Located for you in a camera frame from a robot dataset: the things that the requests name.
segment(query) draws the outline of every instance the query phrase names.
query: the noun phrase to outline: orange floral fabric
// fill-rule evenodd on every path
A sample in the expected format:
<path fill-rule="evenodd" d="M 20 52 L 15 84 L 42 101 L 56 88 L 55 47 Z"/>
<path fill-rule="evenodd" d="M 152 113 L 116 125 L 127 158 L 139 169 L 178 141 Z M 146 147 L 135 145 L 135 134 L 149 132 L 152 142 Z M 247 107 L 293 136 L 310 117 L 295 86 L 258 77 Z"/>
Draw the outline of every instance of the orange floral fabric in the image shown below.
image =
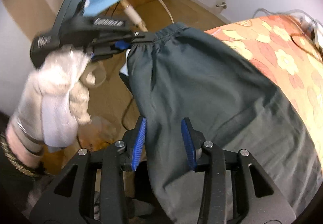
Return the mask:
<path fill-rule="evenodd" d="M 206 33 L 222 40 L 285 93 L 306 125 L 323 162 L 323 64 L 316 48 L 289 16 L 224 25 Z"/>

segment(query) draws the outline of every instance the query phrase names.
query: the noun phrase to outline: wooden floor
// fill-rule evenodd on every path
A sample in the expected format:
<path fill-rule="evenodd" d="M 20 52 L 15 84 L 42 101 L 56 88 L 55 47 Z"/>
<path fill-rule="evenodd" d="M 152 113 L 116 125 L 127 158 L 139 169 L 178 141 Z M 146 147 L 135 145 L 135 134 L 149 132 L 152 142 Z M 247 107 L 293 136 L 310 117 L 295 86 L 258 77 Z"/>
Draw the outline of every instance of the wooden floor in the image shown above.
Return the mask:
<path fill-rule="evenodd" d="M 215 15 L 190 0 L 163 1 L 170 10 L 174 22 L 180 21 L 187 26 L 195 27 L 203 31 L 225 25 L 225 23 Z M 107 12 L 107 16 L 112 10 L 113 7 Z M 158 1 L 140 5 L 136 10 L 145 21 L 148 31 L 155 32 L 172 23 L 167 12 Z M 116 11 L 116 15 L 118 14 L 122 14 L 119 7 Z M 116 127 L 119 129 L 119 138 L 122 138 L 125 132 L 125 129 L 121 125 L 122 114 L 132 97 L 131 93 L 119 77 L 119 69 L 125 63 L 125 60 L 124 54 L 115 55 L 113 58 L 105 60 L 104 66 L 107 71 L 106 81 L 99 88 L 89 90 L 89 114 L 92 117 L 101 116 L 108 121 L 117 123 Z M 135 102 L 133 102 L 125 116 L 125 125 L 128 128 L 133 128 L 138 116 L 138 108 Z M 75 145 L 73 148 L 67 149 L 66 153 L 69 153 L 70 156 L 77 151 L 77 149 L 78 146 Z M 57 173 L 60 169 L 61 156 L 62 153 L 46 153 L 43 158 L 45 167 L 47 167 L 50 172 Z"/>

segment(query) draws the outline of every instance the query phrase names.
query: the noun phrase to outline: elastic waistband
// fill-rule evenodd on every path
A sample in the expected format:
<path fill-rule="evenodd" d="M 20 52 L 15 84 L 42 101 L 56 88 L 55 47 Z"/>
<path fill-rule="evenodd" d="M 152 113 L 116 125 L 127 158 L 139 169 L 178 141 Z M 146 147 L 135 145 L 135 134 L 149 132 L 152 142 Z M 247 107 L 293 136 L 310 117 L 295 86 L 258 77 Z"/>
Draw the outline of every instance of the elastic waistband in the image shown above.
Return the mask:
<path fill-rule="evenodd" d="M 156 32 L 155 35 L 157 37 L 157 40 L 164 39 L 186 27 L 187 26 L 184 23 L 176 22 Z"/>

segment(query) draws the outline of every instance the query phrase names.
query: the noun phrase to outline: blue gripper pad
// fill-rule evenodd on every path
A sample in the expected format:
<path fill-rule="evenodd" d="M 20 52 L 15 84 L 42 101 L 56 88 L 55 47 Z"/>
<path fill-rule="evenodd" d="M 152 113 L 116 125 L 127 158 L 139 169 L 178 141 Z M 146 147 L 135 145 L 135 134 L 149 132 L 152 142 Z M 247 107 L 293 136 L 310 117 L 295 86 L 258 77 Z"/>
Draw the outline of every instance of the blue gripper pad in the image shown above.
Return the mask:
<path fill-rule="evenodd" d="M 188 166 L 191 168 L 191 170 L 195 170 L 197 166 L 196 151 L 185 119 L 181 121 L 181 133 L 182 133 L 182 137 L 185 145 Z"/>
<path fill-rule="evenodd" d="M 138 135 L 136 137 L 135 145 L 133 146 L 132 162 L 131 162 L 131 168 L 133 171 L 136 171 L 140 163 L 140 157 L 143 151 L 143 145 L 145 144 L 145 137 L 146 137 L 146 118 L 143 118 L 138 131 Z"/>

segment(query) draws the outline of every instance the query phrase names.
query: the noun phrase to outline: gloved hand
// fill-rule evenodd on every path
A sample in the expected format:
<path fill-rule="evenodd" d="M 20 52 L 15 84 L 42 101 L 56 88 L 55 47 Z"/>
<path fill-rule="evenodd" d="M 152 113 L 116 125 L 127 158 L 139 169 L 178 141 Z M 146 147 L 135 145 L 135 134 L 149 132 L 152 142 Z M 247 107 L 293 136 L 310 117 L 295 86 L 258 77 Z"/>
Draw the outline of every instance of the gloved hand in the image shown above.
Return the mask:
<path fill-rule="evenodd" d="M 55 51 L 29 74 L 11 125 L 21 143 L 38 155 L 71 145 L 78 124 L 90 121 L 88 89 L 78 80 L 90 57 L 81 51 Z"/>

